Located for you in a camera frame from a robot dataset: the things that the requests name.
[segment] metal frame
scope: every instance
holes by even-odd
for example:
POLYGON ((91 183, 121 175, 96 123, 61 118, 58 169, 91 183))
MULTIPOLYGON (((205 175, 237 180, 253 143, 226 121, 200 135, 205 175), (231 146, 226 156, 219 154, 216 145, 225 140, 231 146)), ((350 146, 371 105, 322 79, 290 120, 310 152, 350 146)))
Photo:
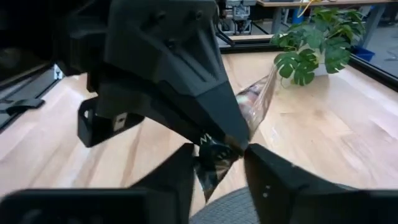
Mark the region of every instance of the metal frame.
MULTIPOLYGON (((277 51, 283 51, 283 49, 272 44, 271 39, 235 40, 234 47, 220 47, 221 54, 277 51)), ((398 92, 398 78, 393 76, 393 74, 370 64, 354 54, 351 54, 348 65, 398 92)))
POLYGON ((386 10, 387 4, 377 4, 374 9, 371 10, 368 21, 366 22, 366 32, 365 35, 359 44, 360 47, 366 48, 368 46, 369 41, 373 35, 373 32, 376 30, 377 25, 379 24, 380 18, 386 10))
MULTIPOLYGON (((52 65, 52 63, 48 63, 44 67, 34 70, 30 74, 26 75, 25 77, 34 77, 33 80, 25 83, 3 99, 0 99, 0 101, 6 102, 8 104, 13 101, 17 102, 21 100, 33 100, 34 102, 35 99, 41 99, 41 97, 43 97, 60 81, 53 78, 53 73, 50 70, 52 65)), ((2 102, 0 102, 0 110, 2 111, 2 113, 0 113, 0 134, 20 115, 24 114, 26 109, 21 106, 23 105, 20 105, 15 113, 8 115, 2 111, 1 108, 5 107, 5 105, 2 105, 2 102)))
POLYGON ((255 22, 251 21, 252 26, 255 26, 257 29, 259 29, 261 32, 265 34, 269 34, 266 30, 264 30, 261 26, 257 25, 255 22))

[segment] screw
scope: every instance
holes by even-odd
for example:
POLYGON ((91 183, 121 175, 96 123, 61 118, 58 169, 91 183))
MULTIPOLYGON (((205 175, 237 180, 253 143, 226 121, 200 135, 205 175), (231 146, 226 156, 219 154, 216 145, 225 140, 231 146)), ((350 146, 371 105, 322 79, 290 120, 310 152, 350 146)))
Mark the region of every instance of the screw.
POLYGON ((166 45, 166 47, 172 49, 172 48, 175 47, 175 39, 170 38, 170 39, 168 39, 168 40, 165 40, 165 41, 164 41, 164 44, 166 45))
POLYGON ((203 12, 202 11, 197 11, 197 13, 195 14, 195 19, 196 20, 200 20, 202 16, 203 16, 203 12))
POLYGON ((161 21, 161 20, 163 20, 164 18, 166 18, 166 12, 164 12, 164 11, 160 11, 160 12, 158 12, 158 13, 155 15, 155 20, 156 20, 156 21, 161 21))

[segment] wooden table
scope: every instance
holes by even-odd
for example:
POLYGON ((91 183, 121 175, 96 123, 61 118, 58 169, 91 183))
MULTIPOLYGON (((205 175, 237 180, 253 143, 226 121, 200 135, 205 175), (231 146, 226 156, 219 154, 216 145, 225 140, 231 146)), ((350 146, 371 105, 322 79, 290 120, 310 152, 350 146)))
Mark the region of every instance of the wooden table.
MULTIPOLYGON (((235 92, 268 74, 276 53, 224 55, 235 92)), ((0 194, 23 188, 127 187, 186 140, 146 119, 91 149, 76 136, 85 76, 64 78, 0 135, 0 194)), ((253 142, 328 180, 398 188, 398 94, 348 67, 309 86, 278 86, 253 142)), ((246 185, 234 164, 210 201, 246 185)), ((196 180, 192 213, 205 205, 196 180)))
MULTIPOLYGON (((372 9, 370 13, 370 17, 366 23, 366 33, 360 46, 366 48, 368 43, 372 37, 372 33, 376 30, 377 25, 379 24, 380 18, 383 15, 384 10, 386 9, 386 4, 389 2, 393 2, 392 0, 337 0, 337 1, 322 1, 322 2, 314 2, 311 3, 311 7, 313 6, 327 6, 327 7, 335 7, 335 6, 344 6, 344 5, 375 5, 375 8, 372 9)), ((287 7, 299 7, 300 5, 307 5, 307 2, 301 3, 300 1, 295 2, 267 2, 264 0, 257 0, 257 4, 262 7, 275 7, 274 17, 272 21, 271 34, 276 34, 280 31, 280 25, 282 23, 282 9, 287 7)))

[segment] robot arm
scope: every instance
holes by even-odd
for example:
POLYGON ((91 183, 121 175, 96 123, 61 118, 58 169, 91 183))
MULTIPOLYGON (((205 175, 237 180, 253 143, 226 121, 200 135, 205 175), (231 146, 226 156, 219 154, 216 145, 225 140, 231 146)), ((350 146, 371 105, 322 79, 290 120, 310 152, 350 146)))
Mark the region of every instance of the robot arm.
MULTIPOLYGON (((0 43, 37 52, 65 75, 88 73, 87 89, 98 96, 84 101, 78 111, 78 135, 86 146, 149 117, 194 144, 209 134, 247 148, 248 185, 261 223, 396 222, 395 191, 347 189, 248 144, 249 129, 216 43, 214 0, 26 4, 33 7, 32 12, 26 9, 26 17, 18 17, 17 3, 1 5, 7 25, 0 43), (32 26, 37 28, 33 34, 32 26), (29 38, 20 35, 25 32, 29 38)), ((0 220, 188 223, 192 152, 193 144, 184 144, 129 189, 15 192, 0 204, 0 220)))

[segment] crumpled bag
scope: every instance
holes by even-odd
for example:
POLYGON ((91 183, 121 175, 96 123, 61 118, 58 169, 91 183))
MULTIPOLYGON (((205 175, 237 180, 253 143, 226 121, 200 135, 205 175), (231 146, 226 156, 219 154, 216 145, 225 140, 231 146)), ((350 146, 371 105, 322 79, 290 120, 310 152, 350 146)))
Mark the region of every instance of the crumpled bag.
MULTIPOLYGON (((248 141, 254 136, 267 114, 274 95, 276 76, 277 70, 272 67, 268 76, 236 95, 236 101, 249 127, 250 139, 248 141)), ((203 136, 202 139, 199 156, 195 158, 195 171, 207 202, 232 164, 241 157, 240 155, 243 155, 245 149, 237 148, 228 144, 228 142, 212 139, 208 134, 203 136)))

